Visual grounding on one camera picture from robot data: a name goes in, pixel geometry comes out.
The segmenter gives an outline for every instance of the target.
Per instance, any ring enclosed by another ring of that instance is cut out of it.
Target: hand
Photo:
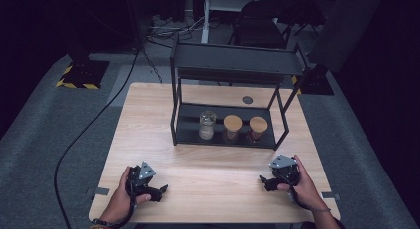
[[[126,170],[123,172],[123,175],[121,175],[120,183],[117,189],[114,191],[114,194],[112,194],[108,206],[105,208],[105,211],[99,218],[100,220],[106,221],[108,223],[116,223],[124,219],[129,213],[130,197],[126,192],[126,181],[129,172],[130,167],[126,167]],[[136,203],[137,205],[139,205],[149,201],[150,199],[150,195],[143,194],[136,197]]]
[[[297,161],[297,167],[300,173],[300,182],[294,186],[294,189],[297,192],[298,199],[301,203],[307,205],[310,209],[315,210],[325,210],[327,209],[327,205],[319,196],[318,191],[315,187],[312,178],[309,176],[308,172],[306,171],[305,166],[302,164],[300,159],[294,155],[294,158]],[[281,191],[290,191],[290,186],[285,183],[281,183],[277,186],[278,190]]]

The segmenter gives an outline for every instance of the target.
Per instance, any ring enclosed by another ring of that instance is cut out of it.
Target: black cable
[[[163,83],[163,79],[161,78],[160,74],[158,74],[158,70],[155,68],[155,65],[149,60],[148,55],[146,54],[145,45],[142,45],[142,52],[145,56],[146,61],[148,62],[148,65],[154,70],[155,75],[158,77],[158,80],[160,83]]]
[[[71,229],[71,224],[70,224],[70,221],[68,220],[67,213],[65,212],[64,206],[62,205],[62,201],[61,201],[61,197],[59,195],[59,189],[58,189],[59,167],[61,166],[61,163],[64,160],[64,157],[67,155],[67,153],[71,149],[71,147],[80,139],[80,137],[87,131],[87,129],[89,129],[90,126],[92,126],[92,124],[101,116],[101,114],[109,107],[109,105],[111,105],[111,103],[117,98],[117,96],[121,93],[121,91],[123,91],[124,87],[126,86],[128,80],[130,78],[130,75],[133,72],[134,64],[136,63],[138,55],[139,55],[139,50],[136,51],[136,55],[134,57],[130,72],[129,72],[127,78],[126,78],[126,81],[124,82],[124,84],[120,88],[120,90],[117,92],[117,94],[115,94],[115,96],[111,99],[111,101],[109,101],[109,103],[107,103],[102,108],[102,110],[93,118],[93,120],[90,121],[90,123],[83,129],[83,131],[81,131],[81,133],[70,143],[70,145],[68,145],[68,147],[65,149],[64,153],[61,155],[60,159],[58,160],[58,163],[57,163],[56,168],[55,168],[55,174],[54,174],[54,188],[55,188],[55,194],[56,194],[56,198],[58,200],[59,208],[61,209],[62,216],[64,217],[64,220],[65,220],[65,223],[66,223],[68,229]]]
[[[161,39],[161,40],[167,40],[167,39],[173,39],[173,36],[175,33],[179,33],[179,36],[186,36],[189,35],[188,38],[184,38],[182,40],[187,40],[187,39],[191,39],[192,38],[192,32],[198,30],[196,29],[196,26],[201,25],[203,22],[204,17],[201,17],[197,22],[195,22],[192,26],[189,25],[189,23],[187,22],[187,20],[185,20],[186,22],[186,27],[182,27],[182,28],[173,28],[173,30],[171,31],[163,31],[163,32],[158,32],[158,29],[163,28],[163,26],[165,26],[167,23],[158,26],[157,29],[155,31],[152,31],[149,35],[148,38],[157,38],[157,39]]]
[[[172,18],[169,18],[169,19],[167,19],[167,20],[164,20],[164,23],[163,23],[163,24],[161,24],[161,25],[157,25],[157,27],[155,27],[155,25],[154,25],[153,27],[151,27],[151,28],[154,28],[154,30],[150,32],[150,35],[151,35],[151,36],[156,36],[156,35],[157,35],[157,33],[158,33],[158,30],[159,30],[160,28],[162,28],[162,27],[166,26],[167,24],[169,24],[169,23],[171,23],[171,22],[172,22]]]
[[[152,43],[152,44],[161,45],[161,46],[164,46],[164,47],[167,47],[167,48],[172,48],[172,46],[170,46],[170,45],[166,45],[166,44],[155,42],[152,39],[152,37],[149,37],[148,39],[146,39],[146,41],[149,42],[149,43]]]

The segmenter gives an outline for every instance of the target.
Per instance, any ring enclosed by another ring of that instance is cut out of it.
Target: black metal shelf
[[[285,113],[309,70],[311,70],[309,65],[311,64],[307,61],[298,44],[293,50],[279,50],[181,43],[178,34],[176,34],[170,56],[173,91],[171,120],[173,143],[175,145],[182,143],[277,150],[289,132]],[[279,88],[285,76],[298,76],[299,80],[294,84],[292,93],[283,105]],[[275,85],[276,88],[266,108],[203,105],[182,102],[182,79],[256,83]],[[278,101],[284,126],[284,132],[277,141],[275,140],[269,112],[275,99]],[[206,110],[215,112],[218,119],[214,136],[210,140],[203,140],[199,136],[199,116],[201,112]],[[243,127],[240,129],[240,135],[235,142],[225,140],[223,137],[223,119],[228,115],[237,115],[243,120]],[[268,129],[257,143],[253,143],[247,139],[247,131],[250,119],[256,116],[263,117],[266,120]]]

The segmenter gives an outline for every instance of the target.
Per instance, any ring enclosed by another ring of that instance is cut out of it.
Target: wristband
[[[102,220],[99,220],[98,218],[93,219],[92,223],[95,224],[96,226],[100,226],[99,228],[115,228],[114,226],[116,225],[115,223],[102,221]]]
[[[102,225],[93,225],[90,227],[90,229],[110,229],[111,227],[105,227]]]

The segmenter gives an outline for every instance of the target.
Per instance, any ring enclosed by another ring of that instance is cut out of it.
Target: finger
[[[125,185],[126,184],[127,177],[129,176],[129,172],[130,172],[130,167],[126,167],[123,174],[121,175],[120,185]]]
[[[289,191],[290,191],[290,185],[285,184],[285,183],[280,183],[280,184],[277,186],[277,189],[278,189],[278,190],[280,190],[280,191],[289,192]]]
[[[302,161],[300,161],[299,157],[298,157],[297,155],[294,155],[294,158],[295,158],[295,159],[296,159],[296,161],[297,161],[297,166],[299,167],[299,172],[300,172],[301,174],[307,174],[307,172],[306,172],[306,168],[305,168],[305,166],[302,164]]]
[[[151,196],[149,194],[142,194],[142,195],[136,197],[137,205],[145,203],[149,200],[151,200]]]

